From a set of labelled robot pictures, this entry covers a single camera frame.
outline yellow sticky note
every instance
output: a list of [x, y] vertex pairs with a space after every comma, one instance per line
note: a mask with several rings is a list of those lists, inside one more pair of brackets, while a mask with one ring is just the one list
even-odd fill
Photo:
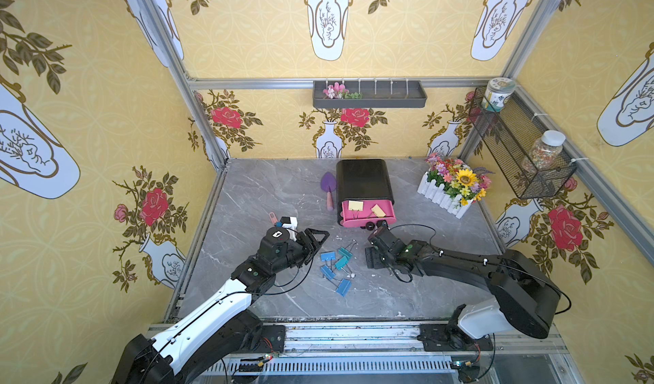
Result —
[[382, 218], [386, 216], [384, 210], [381, 209], [381, 207], [378, 206], [377, 204], [375, 204], [375, 206], [372, 207], [371, 211], [377, 216], [377, 218]]
[[363, 201], [349, 201], [347, 207], [350, 211], [363, 211], [364, 202]]

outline white picket fence planter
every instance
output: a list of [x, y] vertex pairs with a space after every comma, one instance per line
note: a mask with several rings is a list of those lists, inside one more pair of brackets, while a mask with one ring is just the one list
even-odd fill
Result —
[[418, 186], [418, 194], [424, 195], [425, 198], [431, 200], [434, 204], [438, 204], [440, 208], [446, 209], [447, 212], [454, 215], [456, 218], [461, 219], [463, 214], [465, 214], [468, 208], [470, 208], [470, 205], [472, 205], [474, 198], [468, 200], [467, 206], [462, 206], [460, 201], [463, 196], [461, 194], [457, 195], [455, 198], [450, 197], [443, 192], [445, 184], [440, 184], [437, 187], [435, 179], [430, 183], [427, 182], [428, 173], [429, 172], [425, 172], [422, 176], [420, 185]]

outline purple trowel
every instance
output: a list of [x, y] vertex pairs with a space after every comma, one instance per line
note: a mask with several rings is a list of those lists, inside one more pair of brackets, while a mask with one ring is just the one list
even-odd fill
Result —
[[326, 172], [321, 180], [321, 188], [327, 193], [327, 211], [333, 211], [331, 192], [336, 190], [336, 178], [332, 173]]

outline pink handle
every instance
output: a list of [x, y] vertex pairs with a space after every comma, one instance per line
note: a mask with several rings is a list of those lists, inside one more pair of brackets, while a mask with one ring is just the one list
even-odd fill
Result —
[[331, 191], [327, 191], [327, 211], [333, 211], [333, 200], [331, 199]]

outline jar lid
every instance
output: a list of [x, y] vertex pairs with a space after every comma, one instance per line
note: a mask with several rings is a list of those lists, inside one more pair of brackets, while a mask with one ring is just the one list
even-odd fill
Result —
[[512, 93], [515, 82], [509, 78], [492, 78], [488, 81], [488, 87], [495, 93]]
[[540, 139], [547, 145], [558, 147], [566, 142], [566, 135], [561, 132], [557, 132], [556, 130], [548, 130], [543, 133], [543, 136]]

